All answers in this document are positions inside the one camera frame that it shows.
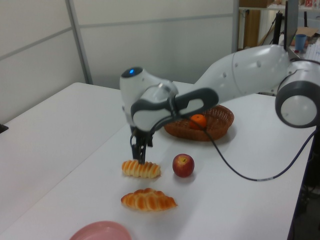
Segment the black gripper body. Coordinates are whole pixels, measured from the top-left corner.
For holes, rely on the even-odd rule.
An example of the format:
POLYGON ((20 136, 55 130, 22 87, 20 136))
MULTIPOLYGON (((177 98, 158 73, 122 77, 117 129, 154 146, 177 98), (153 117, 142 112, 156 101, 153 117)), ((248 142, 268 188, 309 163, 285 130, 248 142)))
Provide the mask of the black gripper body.
POLYGON ((153 133, 142 131, 136 126, 130 126, 130 145, 134 148, 153 147, 153 133))

